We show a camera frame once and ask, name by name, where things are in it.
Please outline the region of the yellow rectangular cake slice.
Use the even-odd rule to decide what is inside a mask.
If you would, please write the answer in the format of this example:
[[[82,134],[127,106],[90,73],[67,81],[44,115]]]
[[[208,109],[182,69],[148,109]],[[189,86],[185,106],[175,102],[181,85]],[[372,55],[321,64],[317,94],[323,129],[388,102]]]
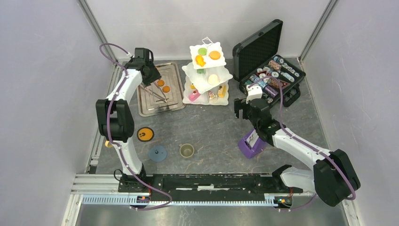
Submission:
[[[227,91],[227,86],[225,84],[221,84],[218,87],[217,95],[219,98],[224,98]]]

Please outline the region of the cream round cake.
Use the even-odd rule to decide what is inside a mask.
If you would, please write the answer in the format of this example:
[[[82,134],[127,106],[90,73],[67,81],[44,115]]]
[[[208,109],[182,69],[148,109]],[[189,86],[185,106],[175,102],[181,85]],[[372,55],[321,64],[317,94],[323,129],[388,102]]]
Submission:
[[[213,86],[213,85],[219,84],[219,82],[220,82],[220,79],[219,79],[218,75],[216,75],[216,74],[209,75],[208,84]]]

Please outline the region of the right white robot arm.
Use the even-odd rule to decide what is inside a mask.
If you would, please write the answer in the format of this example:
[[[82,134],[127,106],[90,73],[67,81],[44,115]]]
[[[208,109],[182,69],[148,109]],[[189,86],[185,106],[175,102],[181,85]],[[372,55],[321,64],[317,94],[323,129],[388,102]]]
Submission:
[[[257,149],[261,143],[283,150],[308,167],[296,169],[286,165],[275,171],[272,187],[284,192],[297,187],[315,193],[325,204],[334,207],[343,200],[356,199],[361,182],[348,154],[316,146],[298,136],[283,123],[272,118],[265,99],[234,100],[236,118],[249,120],[253,131],[244,139],[246,148]]]

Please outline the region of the white sprinkle cake slice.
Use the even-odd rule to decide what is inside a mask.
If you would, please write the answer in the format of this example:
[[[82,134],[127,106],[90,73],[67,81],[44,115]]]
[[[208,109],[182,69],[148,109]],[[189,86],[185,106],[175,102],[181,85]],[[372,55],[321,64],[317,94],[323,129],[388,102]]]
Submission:
[[[207,95],[208,95],[208,102],[209,102],[209,103],[212,103],[212,102],[214,102],[214,101],[216,101],[216,100],[218,99],[218,95],[215,94],[215,93],[212,92],[212,91],[208,91],[208,92],[207,92]]]

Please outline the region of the green macaron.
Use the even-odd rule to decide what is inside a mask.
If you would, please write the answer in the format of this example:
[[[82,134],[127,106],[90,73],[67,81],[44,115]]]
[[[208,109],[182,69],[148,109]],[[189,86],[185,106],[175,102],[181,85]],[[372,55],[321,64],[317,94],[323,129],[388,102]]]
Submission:
[[[198,54],[200,56],[206,56],[207,55],[207,48],[199,48],[198,49]]]

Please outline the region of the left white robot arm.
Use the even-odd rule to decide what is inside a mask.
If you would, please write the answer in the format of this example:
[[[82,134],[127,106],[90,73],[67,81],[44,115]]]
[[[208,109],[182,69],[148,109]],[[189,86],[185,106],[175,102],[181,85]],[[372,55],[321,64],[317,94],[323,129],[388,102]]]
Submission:
[[[139,86],[147,87],[159,80],[161,75],[154,65],[153,52],[147,48],[135,48],[130,60],[122,65],[121,77],[115,88],[105,99],[96,102],[98,129],[102,136],[115,148],[122,165],[122,179],[130,182],[137,192],[144,191],[148,179],[133,142],[134,119],[129,107],[133,94]]]

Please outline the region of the white three-tier cake stand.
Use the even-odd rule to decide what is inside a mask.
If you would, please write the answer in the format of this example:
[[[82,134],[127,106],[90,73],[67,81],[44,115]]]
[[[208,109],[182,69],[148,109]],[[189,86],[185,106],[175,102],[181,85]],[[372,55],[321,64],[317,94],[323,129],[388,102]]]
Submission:
[[[187,65],[182,66],[182,70],[185,74],[185,84],[184,84],[184,97],[183,103],[190,105],[228,105],[229,98],[229,85],[228,82],[233,78],[226,66],[226,59],[221,47],[220,42],[213,42],[209,37],[203,38],[201,44],[190,46],[191,62]],[[195,57],[198,55],[199,48],[207,48],[207,55],[203,56],[206,64],[200,67],[195,62]],[[221,53],[221,57],[218,60],[212,60],[208,55],[211,51],[216,50]],[[198,74],[197,69],[205,69],[204,74]],[[208,77],[211,74],[218,75],[220,82],[217,85],[208,84]],[[201,96],[194,102],[188,99],[188,96],[194,91],[191,89],[191,83],[194,84],[195,88],[201,94]],[[217,94],[219,85],[225,84],[227,86],[227,91],[224,98],[218,98],[216,101],[208,102],[208,91],[212,91]]]

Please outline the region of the orange fish cookie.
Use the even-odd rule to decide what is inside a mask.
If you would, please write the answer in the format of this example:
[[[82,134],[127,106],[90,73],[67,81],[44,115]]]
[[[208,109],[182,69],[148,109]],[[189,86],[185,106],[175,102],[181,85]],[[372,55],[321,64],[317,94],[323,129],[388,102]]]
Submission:
[[[203,58],[202,55],[196,55],[196,57],[195,57],[195,62],[196,62],[196,64],[199,65],[200,67],[203,67],[203,66],[206,64],[206,62],[204,61],[204,58]]]

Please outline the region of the pink layered cake slice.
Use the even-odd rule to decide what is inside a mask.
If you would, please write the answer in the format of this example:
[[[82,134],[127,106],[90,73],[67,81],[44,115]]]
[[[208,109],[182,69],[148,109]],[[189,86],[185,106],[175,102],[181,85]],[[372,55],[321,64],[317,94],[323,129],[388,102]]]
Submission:
[[[198,92],[197,89],[195,89],[189,96],[188,99],[191,102],[194,102],[196,99],[198,99],[201,96],[201,94]]]

